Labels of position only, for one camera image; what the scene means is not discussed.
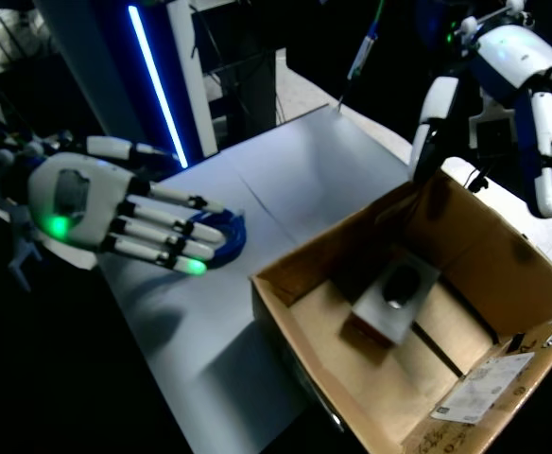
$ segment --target table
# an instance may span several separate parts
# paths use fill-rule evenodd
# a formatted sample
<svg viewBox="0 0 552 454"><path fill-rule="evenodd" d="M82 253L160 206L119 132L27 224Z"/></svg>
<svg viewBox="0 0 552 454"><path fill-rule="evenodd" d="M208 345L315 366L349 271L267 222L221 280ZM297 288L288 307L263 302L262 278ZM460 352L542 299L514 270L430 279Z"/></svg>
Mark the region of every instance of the table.
<svg viewBox="0 0 552 454"><path fill-rule="evenodd" d="M234 262L198 279L99 257L195 452L258 452L307 405L253 323L248 276L406 179L402 161L324 107L164 182L245 211Z"/></svg>

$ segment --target white label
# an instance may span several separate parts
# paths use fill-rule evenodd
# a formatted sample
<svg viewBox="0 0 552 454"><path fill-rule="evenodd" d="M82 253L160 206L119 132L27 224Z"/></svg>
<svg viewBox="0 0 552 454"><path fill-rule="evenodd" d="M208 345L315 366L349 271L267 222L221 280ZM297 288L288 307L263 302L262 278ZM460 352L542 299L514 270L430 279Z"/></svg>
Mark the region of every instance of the white label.
<svg viewBox="0 0 552 454"><path fill-rule="evenodd" d="M432 418L476 424L534 353L492 358L471 372L460 386L431 413Z"/></svg>

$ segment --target white floor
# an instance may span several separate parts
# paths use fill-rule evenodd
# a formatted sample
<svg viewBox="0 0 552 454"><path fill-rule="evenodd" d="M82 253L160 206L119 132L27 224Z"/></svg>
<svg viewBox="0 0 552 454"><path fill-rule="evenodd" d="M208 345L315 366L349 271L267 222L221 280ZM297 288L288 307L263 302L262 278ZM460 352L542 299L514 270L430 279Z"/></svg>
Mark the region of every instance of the white floor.
<svg viewBox="0 0 552 454"><path fill-rule="evenodd" d="M278 52L276 62L277 90L287 120L327 103L336 106L336 99L286 67L284 51ZM351 109L343 107L341 111L398 158L405 163L408 162L411 146L405 139ZM446 162L444 169L458 181L464 183L474 168L462 160L454 158ZM525 234L552 261L552 219L534 218L521 200L493 182L490 182L488 190L481 191L477 196L503 215L517 230Z"/></svg>

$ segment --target dark floor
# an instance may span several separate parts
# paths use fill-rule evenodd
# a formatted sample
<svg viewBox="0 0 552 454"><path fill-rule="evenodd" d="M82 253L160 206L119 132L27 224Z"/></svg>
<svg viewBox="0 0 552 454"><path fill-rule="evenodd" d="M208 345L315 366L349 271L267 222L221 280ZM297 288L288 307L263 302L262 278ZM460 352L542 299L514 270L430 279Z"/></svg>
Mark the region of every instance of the dark floor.
<svg viewBox="0 0 552 454"><path fill-rule="evenodd" d="M23 293L7 273L9 239L0 220L0 446L190 452L103 278L43 251ZM291 447L362 452L318 406L266 453ZM552 452L552 372L489 450L511 452Z"/></svg>

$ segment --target robotic hand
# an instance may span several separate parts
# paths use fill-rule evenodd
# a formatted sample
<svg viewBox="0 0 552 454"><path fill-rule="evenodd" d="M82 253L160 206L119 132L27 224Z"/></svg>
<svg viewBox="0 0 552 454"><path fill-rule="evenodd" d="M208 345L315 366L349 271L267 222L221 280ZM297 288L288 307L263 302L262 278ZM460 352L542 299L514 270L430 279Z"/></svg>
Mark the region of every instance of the robotic hand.
<svg viewBox="0 0 552 454"><path fill-rule="evenodd" d="M10 187L6 194L14 199L11 194L26 192L19 201L28 205L34 224L57 241L91 252L123 254L174 271L203 274L203 261L215 254L207 243L219 245L224 235L201 223L130 201L129 196L216 214L223 213L224 207L147 182L123 167L91 156L126 160L132 153L160 152L155 148L113 137L87 138L86 144L86 154L61 152L49 157L42 153L46 142L31 142L24 154L0 149L0 179L6 176L3 180L9 183L25 182L15 190ZM0 200L5 207L6 199L0 195Z"/></svg>
<svg viewBox="0 0 552 454"><path fill-rule="evenodd" d="M552 47L530 30L523 9L523 0L508 0L481 19L465 18L447 38L467 64L433 82L413 141L410 178L424 181L446 158L465 157L456 148L476 154L477 123L503 120L511 138L508 153L521 156L527 205L534 216L552 218ZM484 112L470 118L468 143L459 146L447 135L463 115L457 93L467 79L478 82Z"/></svg>

